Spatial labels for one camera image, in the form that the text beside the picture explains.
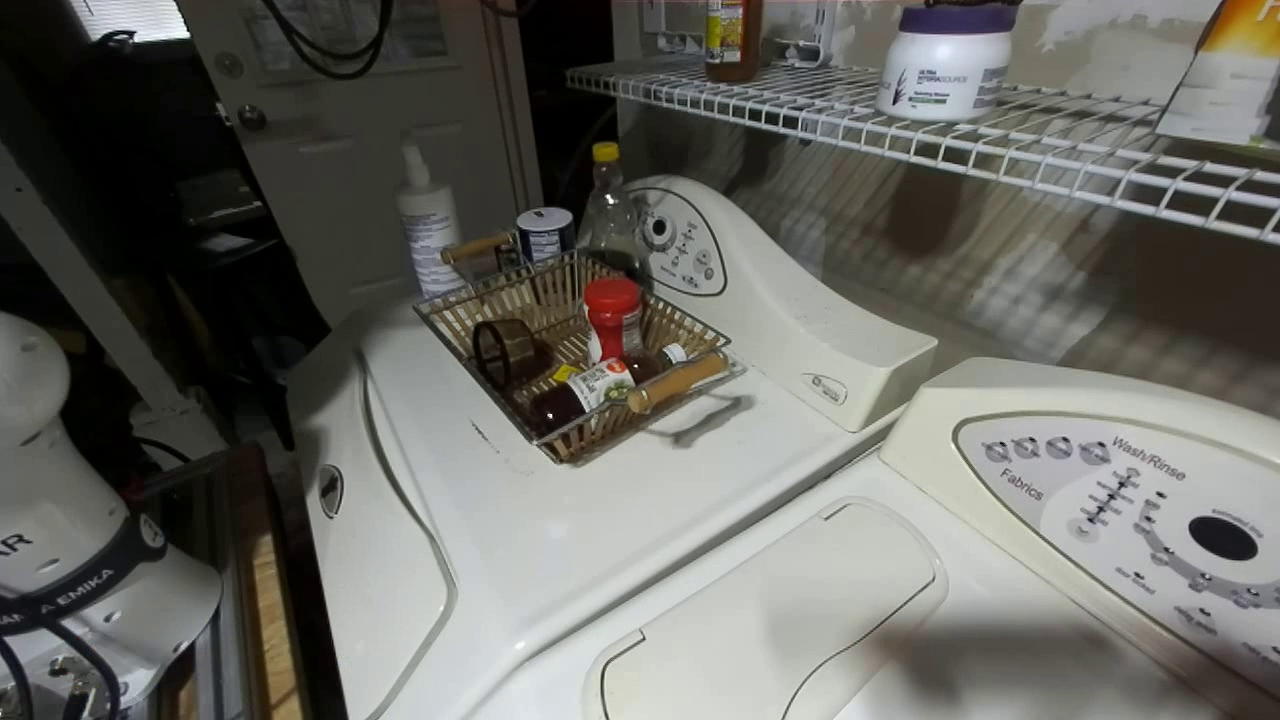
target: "washing machine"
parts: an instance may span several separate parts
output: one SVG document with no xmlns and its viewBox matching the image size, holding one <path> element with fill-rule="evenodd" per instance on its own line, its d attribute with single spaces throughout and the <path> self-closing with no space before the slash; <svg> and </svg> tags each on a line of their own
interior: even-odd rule
<svg viewBox="0 0 1280 720">
<path fill-rule="evenodd" d="M 1280 715 L 1280 422 L 1017 358 L 566 637 L 476 720 Z"/>
<path fill-rule="evenodd" d="M 526 438 L 414 301 L 287 380 L 348 715 L 473 715 L 540 650 L 863 452 L 935 339 L 812 281 L 705 183 L 636 183 L 657 290 L 738 369 L 584 464 Z"/>
</svg>

